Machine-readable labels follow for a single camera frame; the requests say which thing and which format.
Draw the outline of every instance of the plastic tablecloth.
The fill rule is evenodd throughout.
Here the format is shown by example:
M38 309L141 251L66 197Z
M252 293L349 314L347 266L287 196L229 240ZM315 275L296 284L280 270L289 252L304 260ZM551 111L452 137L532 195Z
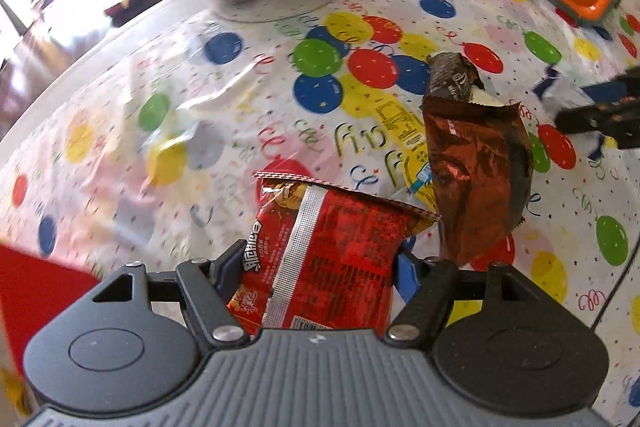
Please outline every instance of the plastic tablecloth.
M335 0L259 24L203 12L123 57L25 140L0 175L0 235L98 275L133 260L172 269L246 237L252 175L273 168L422 206L372 95L421 118L428 55L461 52L490 95L522 102L536 170L524 223L469 268L513 263L594 325L610 354L595 406L626 425L640 406L640 156L607 142L589 161L531 87L550 64L577 86L625 70L639 18L635 0L590 29L545 0ZM415 239L421 256L438 250L435 229Z

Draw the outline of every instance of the black cable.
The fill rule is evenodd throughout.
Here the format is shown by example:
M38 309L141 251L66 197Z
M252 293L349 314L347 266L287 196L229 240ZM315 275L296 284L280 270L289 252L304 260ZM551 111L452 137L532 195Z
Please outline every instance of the black cable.
M636 255L638 255L639 249L640 249L640 234L638 235L638 239L636 239L636 245L634 246L634 249L631 252L631 256L629 257L629 260L626 263L625 269L622 270L620 277L618 277L618 280L613 285L613 288L609 292L609 296L607 296L607 298L605 299L602 305L602 308L600 308L600 311L598 312L596 319L593 321L593 324L591 325L591 331L594 331L595 328L597 328L600 322L602 321L602 318L604 317L604 314L606 313L607 308L611 304L611 301L614 299L614 297L616 296L616 293L620 289L620 286L622 286L622 283L625 281L626 276L629 274L629 271L631 270L631 266L636 260Z

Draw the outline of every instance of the metal screw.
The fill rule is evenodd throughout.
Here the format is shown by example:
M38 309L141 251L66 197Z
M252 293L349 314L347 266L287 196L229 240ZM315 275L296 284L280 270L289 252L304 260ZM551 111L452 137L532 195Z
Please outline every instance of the metal screw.
M420 330L411 324L396 324L386 330L386 334L395 341L414 341L420 336Z
M244 337L244 330L240 326L220 326L211 334L219 342L235 342Z

